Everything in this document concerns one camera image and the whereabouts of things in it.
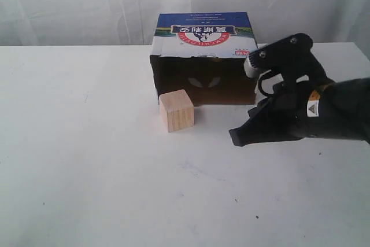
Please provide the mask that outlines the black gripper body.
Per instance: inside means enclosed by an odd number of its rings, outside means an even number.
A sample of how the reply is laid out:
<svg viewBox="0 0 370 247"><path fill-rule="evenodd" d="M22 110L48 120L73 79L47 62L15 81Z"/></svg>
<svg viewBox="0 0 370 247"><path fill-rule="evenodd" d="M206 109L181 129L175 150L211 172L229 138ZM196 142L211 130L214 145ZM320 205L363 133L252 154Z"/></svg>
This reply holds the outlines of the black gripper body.
<svg viewBox="0 0 370 247"><path fill-rule="evenodd" d="M369 78L318 87L299 82L288 131L298 138L369 142Z"/></svg>

